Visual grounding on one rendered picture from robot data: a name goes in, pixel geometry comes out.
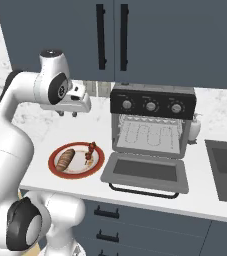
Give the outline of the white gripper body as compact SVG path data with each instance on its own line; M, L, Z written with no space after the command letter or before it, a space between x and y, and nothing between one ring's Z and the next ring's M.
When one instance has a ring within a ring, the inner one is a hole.
M91 110L91 100L87 93L80 100L72 100L71 95L67 94L62 101L56 105L41 104L43 110L67 111L67 112L84 112Z

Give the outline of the red kebab skewer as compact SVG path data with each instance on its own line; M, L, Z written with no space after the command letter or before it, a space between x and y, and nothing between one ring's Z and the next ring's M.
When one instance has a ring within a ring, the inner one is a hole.
M89 143L89 145L88 145L88 151L85 153L85 159L86 159L85 164L87 164L88 161L91 159L91 156L92 156L93 151L95 150L96 146L97 146L97 145L96 145L95 142Z

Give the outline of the brown baguette bread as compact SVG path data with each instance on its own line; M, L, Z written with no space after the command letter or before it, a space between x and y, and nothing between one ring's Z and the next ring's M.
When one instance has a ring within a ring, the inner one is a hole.
M59 158L57 165L56 165L56 170L59 172L63 172L64 170L67 169L69 164L71 163L72 159L75 156L75 150L74 149L68 149L66 150Z

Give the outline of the black grey toaster oven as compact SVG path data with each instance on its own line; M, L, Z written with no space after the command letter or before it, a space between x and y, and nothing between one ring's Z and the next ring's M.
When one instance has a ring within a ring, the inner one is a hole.
M129 100L132 107L123 108ZM154 102L156 109L146 105ZM173 104L180 104L180 113L173 113ZM181 159L188 144L197 98L190 87L146 84L114 85L110 93L112 149L133 153Z

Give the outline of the grey toaster oven door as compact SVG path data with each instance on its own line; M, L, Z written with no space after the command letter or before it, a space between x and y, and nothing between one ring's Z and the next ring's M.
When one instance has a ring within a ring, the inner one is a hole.
M113 152L101 181L182 194L189 192L184 162L161 157Z

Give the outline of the dark grey base cupboard door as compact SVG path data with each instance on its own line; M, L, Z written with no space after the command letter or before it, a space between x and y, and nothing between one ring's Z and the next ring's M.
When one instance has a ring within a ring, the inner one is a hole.
M200 256L227 256L227 222L212 222Z

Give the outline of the red rimmed white plate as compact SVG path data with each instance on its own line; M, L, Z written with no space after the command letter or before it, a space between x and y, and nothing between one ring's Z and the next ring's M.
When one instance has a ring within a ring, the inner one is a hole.
M85 153L88 151L88 145L88 142L73 142L59 147L50 155L48 168L54 175L64 179L81 179L94 174L104 163L104 152L96 146L91 159L85 164ZM74 149L75 156L67 169L59 172L56 170L57 162L60 156L68 149Z

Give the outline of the white jar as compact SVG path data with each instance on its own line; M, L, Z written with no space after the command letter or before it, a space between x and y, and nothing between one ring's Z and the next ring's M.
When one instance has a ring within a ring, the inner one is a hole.
M198 113L195 113L193 115L193 120L191 122L190 132L189 132L189 137L188 137L188 142L190 144L196 143L196 139L201 130L201 121L198 119L198 116L199 116Z

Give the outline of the dark grey drawer front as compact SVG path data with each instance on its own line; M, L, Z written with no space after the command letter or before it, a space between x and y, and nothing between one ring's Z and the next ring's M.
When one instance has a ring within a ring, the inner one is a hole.
M85 200L86 217L96 221L108 221L132 225L136 227L151 228L162 231L170 231L177 234L191 235L204 238L211 224L210 220L196 217L165 213L160 211L134 208L123 205ZM94 215L97 206L101 210L115 212L119 209L119 219Z
M100 229L110 236L118 232L119 243L97 239ZM114 256L199 256L203 245L201 237L116 223L79 225L74 234L87 256L98 256L101 249Z

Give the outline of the grey sink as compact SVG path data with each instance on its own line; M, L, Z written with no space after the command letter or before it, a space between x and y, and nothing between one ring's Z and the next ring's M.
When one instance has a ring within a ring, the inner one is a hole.
M218 198L227 202L227 142L205 141Z

